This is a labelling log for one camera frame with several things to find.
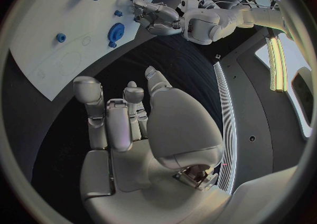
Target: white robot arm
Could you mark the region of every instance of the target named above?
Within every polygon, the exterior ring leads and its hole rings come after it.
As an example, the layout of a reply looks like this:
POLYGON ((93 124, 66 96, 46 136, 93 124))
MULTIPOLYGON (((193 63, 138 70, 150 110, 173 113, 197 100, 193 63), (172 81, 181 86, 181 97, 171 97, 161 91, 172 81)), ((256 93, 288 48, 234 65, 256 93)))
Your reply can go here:
POLYGON ((198 8, 197 0, 181 0, 183 17, 164 4, 133 0, 136 21, 155 35, 182 33, 188 41, 208 45, 230 35, 236 27, 254 25, 271 27, 290 33, 281 12, 270 8, 250 8, 237 5, 232 9, 198 8))

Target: black floor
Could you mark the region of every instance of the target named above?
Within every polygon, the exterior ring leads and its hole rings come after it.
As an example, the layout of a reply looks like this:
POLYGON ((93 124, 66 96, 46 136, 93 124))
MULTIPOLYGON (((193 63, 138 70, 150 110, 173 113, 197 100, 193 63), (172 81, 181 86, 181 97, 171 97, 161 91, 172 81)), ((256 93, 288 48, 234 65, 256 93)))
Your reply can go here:
MULTIPOLYGON (((136 47, 105 68, 96 78, 105 100, 121 98, 127 83, 135 81, 146 90, 143 103, 150 112, 145 69, 154 66, 172 86, 182 89, 204 105, 222 131, 222 116, 213 65, 180 36, 154 38, 136 47)), ((32 185, 59 213, 73 223, 92 223, 82 206, 79 178, 90 150, 84 105, 74 98, 48 131, 35 161, 32 185)))

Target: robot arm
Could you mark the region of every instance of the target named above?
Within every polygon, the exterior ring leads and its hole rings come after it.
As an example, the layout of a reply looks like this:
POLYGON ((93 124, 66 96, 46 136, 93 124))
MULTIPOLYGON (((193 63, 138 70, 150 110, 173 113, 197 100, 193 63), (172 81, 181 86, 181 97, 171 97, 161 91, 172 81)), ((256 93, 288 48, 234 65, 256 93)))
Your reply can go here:
POLYGON ((254 25, 281 30, 291 37, 281 12, 269 8, 237 5, 232 9, 198 8, 197 0, 182 0, 183 17, 164 4, 133 0, 136 21, 155 35, 182 33, 188 41, 207 45, 230 35, 236 27, 254 25))

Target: robotic hand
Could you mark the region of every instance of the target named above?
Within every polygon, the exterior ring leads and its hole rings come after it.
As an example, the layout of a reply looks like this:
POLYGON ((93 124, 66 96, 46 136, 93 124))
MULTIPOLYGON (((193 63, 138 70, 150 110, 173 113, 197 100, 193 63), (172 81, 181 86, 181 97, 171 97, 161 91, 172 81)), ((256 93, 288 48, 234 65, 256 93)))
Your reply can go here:
POLYGON ((290 38, 290 32, 281 12, 269 8, 250 8, 237 5, 230 10, 221 8, 198 8, 197 0, 181 0, 183 17, 164 5, 153 4, 143 0, 133 0, 136 21, 151 34, 173 35, 181 33, 191 42, 207 45, 230 35, 236 27, 253 27, 254 25, 281 30, 290 38))

